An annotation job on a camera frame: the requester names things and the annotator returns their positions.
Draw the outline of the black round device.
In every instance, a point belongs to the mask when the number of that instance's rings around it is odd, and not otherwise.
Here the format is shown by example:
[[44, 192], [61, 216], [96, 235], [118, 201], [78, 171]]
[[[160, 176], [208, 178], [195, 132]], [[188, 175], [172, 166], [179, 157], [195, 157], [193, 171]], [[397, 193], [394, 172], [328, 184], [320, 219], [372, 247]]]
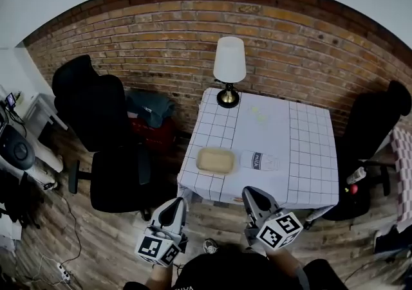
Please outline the black round device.
[[5, 124], [0, 132], [0, 156], [19, 170], [28, 170], [35, 163], [32, 146], [10, 124]]

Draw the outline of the person's left forearm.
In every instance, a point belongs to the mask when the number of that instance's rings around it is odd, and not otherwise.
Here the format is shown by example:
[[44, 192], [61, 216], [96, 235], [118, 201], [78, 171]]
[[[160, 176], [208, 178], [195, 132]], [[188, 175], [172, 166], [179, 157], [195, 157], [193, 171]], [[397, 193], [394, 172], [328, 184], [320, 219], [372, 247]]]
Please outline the person's left forearm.
[[173, 265], [164, 267], [154, 265], [145, 286], [149, 290], [171, 290], [173, 281]]

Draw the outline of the person's black shirt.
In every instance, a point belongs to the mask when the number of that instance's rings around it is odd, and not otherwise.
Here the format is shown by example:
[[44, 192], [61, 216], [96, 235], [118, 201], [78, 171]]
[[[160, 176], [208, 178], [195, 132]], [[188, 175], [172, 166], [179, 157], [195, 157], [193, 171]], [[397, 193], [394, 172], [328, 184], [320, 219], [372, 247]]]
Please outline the person's black shirt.
[[[303, 266], [309, 290], [348, 290], [325, 259]], [[127, 282], [123, 290], [149, 290], [145, 283]], [[297, 280], [283, 274], [266, 254], [219, 248], [199, 255], [181, 270], [171, 290], [303, 290]]]

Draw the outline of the white table lamp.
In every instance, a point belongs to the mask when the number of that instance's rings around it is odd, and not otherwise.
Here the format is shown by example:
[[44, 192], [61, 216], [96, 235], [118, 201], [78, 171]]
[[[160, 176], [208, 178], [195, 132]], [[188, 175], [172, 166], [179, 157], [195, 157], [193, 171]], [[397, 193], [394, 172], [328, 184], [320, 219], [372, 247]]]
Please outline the white table lamp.
[[217, 94], [217, 103], [223, 108], [234, 108], [240, 97], [234, 84], [245, 79], [247, 67], [243, 40], [237, 37], [222, 37], [218, 40], [213, 67], [216, 82], [225, 85]]

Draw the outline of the dark green jacket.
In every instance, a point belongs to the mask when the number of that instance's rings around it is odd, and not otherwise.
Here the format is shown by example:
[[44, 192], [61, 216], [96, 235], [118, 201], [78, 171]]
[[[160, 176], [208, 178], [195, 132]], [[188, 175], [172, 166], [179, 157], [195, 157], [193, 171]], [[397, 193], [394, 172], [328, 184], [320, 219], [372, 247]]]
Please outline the dark green jacket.
[[137, 90], [126, 92], [126, 106], [130, 118], [141, 118], [152, 128], [161, 127], [175, 110], [174, 102], [168, 97]]

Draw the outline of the white grid tablecloth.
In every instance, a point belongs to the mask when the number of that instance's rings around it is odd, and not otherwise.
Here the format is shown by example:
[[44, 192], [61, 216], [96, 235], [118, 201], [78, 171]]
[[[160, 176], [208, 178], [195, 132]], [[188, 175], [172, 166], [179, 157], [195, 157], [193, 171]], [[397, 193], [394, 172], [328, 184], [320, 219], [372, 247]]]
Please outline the white grid tablecloth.
[[[231, 109], [218, 90], [204, 91], [198, 118], [177, 177], [178, 195], [241, 204], [246, 186], [260, 188], [290, 209], [318, 209], [339, 201], [335, 136], [327, 109], [241, 93]], [[201, 149], [234, 154], [224, 176], [200, 170]]]

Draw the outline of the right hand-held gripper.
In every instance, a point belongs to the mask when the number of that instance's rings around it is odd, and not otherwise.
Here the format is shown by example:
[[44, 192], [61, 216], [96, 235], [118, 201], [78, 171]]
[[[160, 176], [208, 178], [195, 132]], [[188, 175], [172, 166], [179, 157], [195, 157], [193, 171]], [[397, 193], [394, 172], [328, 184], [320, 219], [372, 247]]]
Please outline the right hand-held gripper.
[[293, 212], [280, 207], [274, 197], [259, 188], [246, 186], [242, 200], [250, 219], [244, 233], [251, 246], [260, 243], [268, 249], [280, 249], [303, 230]]

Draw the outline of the person's right forearm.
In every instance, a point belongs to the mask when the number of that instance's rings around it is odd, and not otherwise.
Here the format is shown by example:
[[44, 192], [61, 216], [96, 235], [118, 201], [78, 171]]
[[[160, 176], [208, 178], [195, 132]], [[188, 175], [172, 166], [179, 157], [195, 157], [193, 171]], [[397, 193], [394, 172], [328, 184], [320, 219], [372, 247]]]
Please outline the person's right forearm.
[[269, 261], [273, 263], [283, 274], [297, 280], [303, 290], [309, 290], [308, 278], [302, 264], [286, 249], [272, 250], [264, 248]]

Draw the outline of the black bag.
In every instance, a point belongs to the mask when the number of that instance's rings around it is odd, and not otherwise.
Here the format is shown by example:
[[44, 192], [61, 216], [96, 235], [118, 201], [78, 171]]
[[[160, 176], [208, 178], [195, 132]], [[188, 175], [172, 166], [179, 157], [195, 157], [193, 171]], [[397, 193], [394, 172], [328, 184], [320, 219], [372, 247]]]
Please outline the black bag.
[[412, 247], [412, 225], [402, 231], [398, 231], [398, 228], [393, 226], [385, 235], [379, 231], [375, 233], [374, 254], [399, 251], [410, 247]]

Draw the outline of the white plastic bottle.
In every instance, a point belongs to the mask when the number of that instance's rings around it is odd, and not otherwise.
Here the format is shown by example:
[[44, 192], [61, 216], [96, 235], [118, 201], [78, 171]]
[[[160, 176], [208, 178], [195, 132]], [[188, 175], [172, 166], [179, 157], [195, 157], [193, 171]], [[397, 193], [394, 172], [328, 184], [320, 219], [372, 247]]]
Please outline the white plastic bottle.
[[356, 182], [364, 179], [367, 173], [364, 167], [359, 167], [350, 176], [347, 177], [346, 182], [348, 185], [355, 184]]

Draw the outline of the red bag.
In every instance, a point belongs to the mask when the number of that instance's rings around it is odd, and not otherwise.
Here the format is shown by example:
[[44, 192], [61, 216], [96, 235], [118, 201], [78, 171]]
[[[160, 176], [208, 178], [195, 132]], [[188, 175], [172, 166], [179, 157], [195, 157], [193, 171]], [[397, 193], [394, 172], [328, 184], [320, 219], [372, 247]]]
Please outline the red bag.
[[142, 118], [129, 118], [132, 130], [144, 142], [146, 147], [156, 153], [168, 152], [176, 138], [176, 125], [171, 117], [163, 119], [160, 127], [154, 128]]

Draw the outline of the pink checkered cloth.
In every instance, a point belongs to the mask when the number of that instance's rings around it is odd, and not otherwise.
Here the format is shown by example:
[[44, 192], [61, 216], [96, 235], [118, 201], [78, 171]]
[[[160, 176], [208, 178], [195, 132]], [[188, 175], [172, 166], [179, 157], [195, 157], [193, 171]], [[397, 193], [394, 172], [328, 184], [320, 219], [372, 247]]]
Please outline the pink checkered cloth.
[[398, 223], [412, 221], [412, 133], [395, 127], [391, 133], [398, 189]]

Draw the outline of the white power strip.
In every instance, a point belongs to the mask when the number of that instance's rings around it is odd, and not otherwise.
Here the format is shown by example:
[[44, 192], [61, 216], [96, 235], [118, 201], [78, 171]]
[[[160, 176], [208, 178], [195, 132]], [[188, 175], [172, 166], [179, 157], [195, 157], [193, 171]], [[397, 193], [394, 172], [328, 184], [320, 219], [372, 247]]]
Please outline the white power strip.
[[56, 263], [57, 269], [61, 274], [61, 278], [65, 283], [70, 283], [70, 274], [64, 269], [61, 263]]

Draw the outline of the person's left shoe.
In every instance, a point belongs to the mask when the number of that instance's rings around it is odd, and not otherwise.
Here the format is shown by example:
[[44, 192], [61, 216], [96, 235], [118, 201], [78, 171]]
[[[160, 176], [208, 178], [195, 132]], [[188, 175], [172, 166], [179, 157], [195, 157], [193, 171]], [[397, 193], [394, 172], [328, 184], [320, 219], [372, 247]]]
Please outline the person's left shoe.
[[218, 248], [217, 242], [212, 238], [205, 239], [203, 242], [203, 250], [206, 254], [214, 254]]

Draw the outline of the black office chair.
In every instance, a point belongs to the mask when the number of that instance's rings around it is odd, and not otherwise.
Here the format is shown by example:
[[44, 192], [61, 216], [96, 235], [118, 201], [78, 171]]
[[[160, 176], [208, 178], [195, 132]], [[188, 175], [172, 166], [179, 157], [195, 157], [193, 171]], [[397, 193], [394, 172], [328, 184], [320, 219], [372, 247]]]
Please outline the black office chair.
[[[392, 80], [388, 89], [359, 95], [351, 108], [344, 134], [337, 140], [337, 166], [339, 175], [339, 202], [323, 215], [329, 221], [345, 221], [366, 214], [370, 209], [370, 188], [382, 184], [384, 195], [390, 194], [389, 165], [372, 162], [371, 158], [384, 147], [385, 139], [401, 116], [412, 110], [412, 96], [407, 88]], [[380, 174], [366, 177], [356, 183], [355, 195], [345, 192], [346, 179], [359, 167], [370, 171], [379, 167]]]
[[151, 161], [132, 130], [120, 79], [99, 75], [90, 56], [81, 55], [57, 69], [52, 90], [56, 110], [93, 155], [89, 172], [80, 170], [79, 161], [70, 166], [68, 190], [76, 194], [79, 180], [88, 180], [94, 209], [140, 212], [148, 221]]

